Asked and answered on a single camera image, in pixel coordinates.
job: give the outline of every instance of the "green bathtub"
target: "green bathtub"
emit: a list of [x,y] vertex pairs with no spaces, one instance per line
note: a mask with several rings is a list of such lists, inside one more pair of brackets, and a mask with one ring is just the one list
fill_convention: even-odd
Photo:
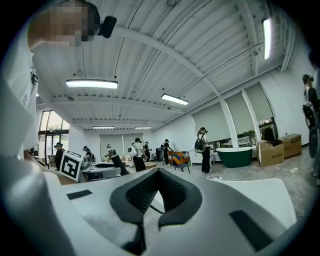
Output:
[[252,158],[252,147],[217,148],[222,163],[228,168],[249,166]]

